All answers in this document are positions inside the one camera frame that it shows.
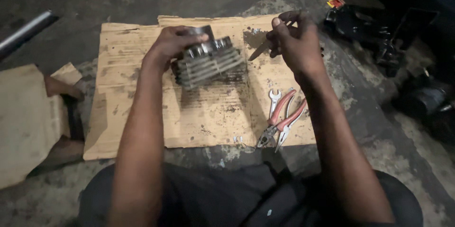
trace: person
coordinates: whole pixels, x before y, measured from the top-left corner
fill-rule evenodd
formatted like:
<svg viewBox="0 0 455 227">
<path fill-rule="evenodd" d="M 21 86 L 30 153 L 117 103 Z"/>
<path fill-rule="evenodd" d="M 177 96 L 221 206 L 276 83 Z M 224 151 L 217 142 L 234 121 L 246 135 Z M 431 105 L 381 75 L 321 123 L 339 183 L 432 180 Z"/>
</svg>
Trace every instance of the person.
<svg viewBox="0 0 455 227">
<path fill-rule="evenodd" d="M 297 27 L 285 24 L 295 21 Z M 272 20 L 271 57 L 282 55 L 303 90 L 321 173 L 278 185 L 268 166 L 198 171 L 163 163 L 162 75 L 170 60 L 207 35 L 164 28 L 145 55 L 115 165 L 81 197 L 82 226 L 423 226 L 418 201 L 374 171 L 330 84 L 316 25 L 302 11 Z"/>
</svg>

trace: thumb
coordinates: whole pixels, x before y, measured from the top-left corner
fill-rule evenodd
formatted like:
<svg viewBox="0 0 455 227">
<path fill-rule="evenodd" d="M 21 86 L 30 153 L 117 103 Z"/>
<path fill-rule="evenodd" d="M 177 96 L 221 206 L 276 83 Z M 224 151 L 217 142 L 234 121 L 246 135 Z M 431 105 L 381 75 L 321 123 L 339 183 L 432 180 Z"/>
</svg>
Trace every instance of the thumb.
<svg viewBox="0 0 455 227">
<path fill-rule="evenodd" d="M 178 43 L 179 46 L 185 48 L 192 44 L 202 43 L 208 40 L 207 34 L 199 34 L 199 35 L 187 35 L 187 36 L 179 36 Z"/>
<path fill-rule="evenodd" d="M 279 37 L 279 39 L 283 39 L 284 37 L 289 36 L 289 30 L 283 21 L 277 17 L 272 20 L 272 27 L 275 34 Z"/>
</svg>

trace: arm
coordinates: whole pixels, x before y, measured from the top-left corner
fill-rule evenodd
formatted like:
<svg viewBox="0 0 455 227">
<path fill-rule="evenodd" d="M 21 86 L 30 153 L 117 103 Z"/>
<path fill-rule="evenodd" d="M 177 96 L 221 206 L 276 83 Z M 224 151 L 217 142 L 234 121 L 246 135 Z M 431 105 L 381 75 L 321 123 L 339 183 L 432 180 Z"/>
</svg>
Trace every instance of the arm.
<svg viewBox="0 0 455 227">
<path fill-rule="evenodd" d="M 287 28 L 288 21 L 296 21 L 298 27 Z M 325 184 L 350 220 L 394 222 L 384 190 L 356 143 L 327 76 L 316 25 L 300 11 L 291 11 L 274 18 L 272 26 L 270 55 L 283 55 L 307 98 Z"/>
<path fill-rule="evenodd" d="M 108 225 L 154 226 L 161 210 L 162 75 L 186 46 L 208 39 L 177 36 L 185 26 L 164 28 L 145 55 L 117 154 Z"/>
</svg>

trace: metal pipe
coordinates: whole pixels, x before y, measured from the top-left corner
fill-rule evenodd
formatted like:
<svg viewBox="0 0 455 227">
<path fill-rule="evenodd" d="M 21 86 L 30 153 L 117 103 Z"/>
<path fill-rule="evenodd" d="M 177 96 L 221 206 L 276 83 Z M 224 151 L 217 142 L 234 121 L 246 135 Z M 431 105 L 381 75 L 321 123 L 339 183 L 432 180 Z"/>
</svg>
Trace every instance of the metal pipe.
<svg viewBox="0 0 455 227">
<path fill-rule="evenodd" d="M 44 11 L 30 22 L 26 23 L 15 33 L 0 42 L 0 60 L 2 60 L 13 49 L 16 49 L 20 44 L 27 41 L 44 28 L 52 24 L 58 19 L 51 10 Z"/>
</svg>

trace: concrete floor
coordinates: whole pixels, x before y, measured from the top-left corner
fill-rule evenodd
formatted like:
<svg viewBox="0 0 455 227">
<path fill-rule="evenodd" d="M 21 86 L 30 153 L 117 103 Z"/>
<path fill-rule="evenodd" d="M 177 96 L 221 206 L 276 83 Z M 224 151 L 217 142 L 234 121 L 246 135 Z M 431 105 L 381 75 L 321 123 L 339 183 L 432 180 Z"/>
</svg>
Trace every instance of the concrete floor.
<svg viewBox="0 0 455 227">
<path fill-rule="evenodd" d="M 87 96 L 79 106 L 85 126 L 93 96 L 100 24 L 104 22 L 156 24 L 158 15 L 180 17 L 228 17 L 275 14 L 304 9 L 321 23 L 327 0 L 0 0 L 0 38 L 45 9 L 61 19 L 38 34 L 0 63 L 0 69 L 36 63 L 52 73 L 71 61 L 83 73 L 77 84 Z M 376 0 L 345 0 L 362 6 L 381 7 Z M 387 103 L 396 83 L 406 76 L 386 79 L 372 63 L 371 55 L 321 29 L 321 46 L 332 85 L 346 109 L 357 141 L 375 169 L 403 182 L 417 197 L 425 226 L 455 225 L 454 149 L 435 141 L 416 121 L 396 113 Z M 417 41 L 408 51 L 407 70 L 428 65 L 429 49 Z M 226 167 L 257 164 L 265 160 L 295 175 L 319 171 L 316 146 L 254 150 L 234 146 L 166 150 L 165 159 L 186 167 Z M 113 160 L 94 160 L 65 166 L 28 178 L 0 191 L 1 226 L 74 226 L 78 197 L 90 179 Z"/>
</svg>

